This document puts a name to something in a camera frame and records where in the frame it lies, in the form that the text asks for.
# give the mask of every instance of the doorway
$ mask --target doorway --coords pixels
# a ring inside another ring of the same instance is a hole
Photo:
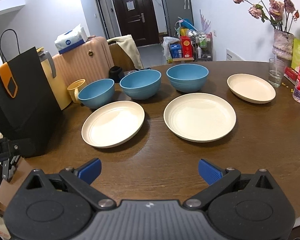
[[[107,40],[110,38],[114,38],[115,35],[106,0],[96,0],[96,3],[105,38]]]
[[[131,34],[137,47],[159,43],[152,0],[113,0],[122,35]]]

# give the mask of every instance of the black shopping bag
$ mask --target black shopping bag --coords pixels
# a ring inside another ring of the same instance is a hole
[[[61,110],[36,48],[0,67],[0,131],[10,140],[30,138],[33,156],[45,153]]]

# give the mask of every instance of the blue bowl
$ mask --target blue bowl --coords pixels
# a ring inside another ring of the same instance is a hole
[[[184,93],[200,90],[205,84],[208,74],[207,68],[196,64],[180,64],[167,70],[167,77],[171,85]]]
[[[136,100],[145,100],[158,92],[161,73],[157,70],[140,70],[125,76],[120,81],[124,93]]]
[[[111,101],[114,94],[114,81],[112,79],[101,79],[86,86],[78,95],[85,106],[98,109]]]

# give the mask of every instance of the red gift box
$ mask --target red gift box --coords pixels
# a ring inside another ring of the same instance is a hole
[[[183,57],[192,57],[191,39],[187,36],[180,36]]]
[[[297,76],[298,76],[298,72],[297,71],[295,71],[293,68],[286,67],[285,77],[287,79],[289,79],[289,81],[292,82],[292,84],[294,84],[294,85],[296,84]]]

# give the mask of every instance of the glass cup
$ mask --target glass cup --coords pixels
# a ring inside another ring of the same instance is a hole
[[[286,63],[279,59],[271,58],[269,59],[269,77],[268,82],[273,87],[280,87],[282,78],[285,73]]]

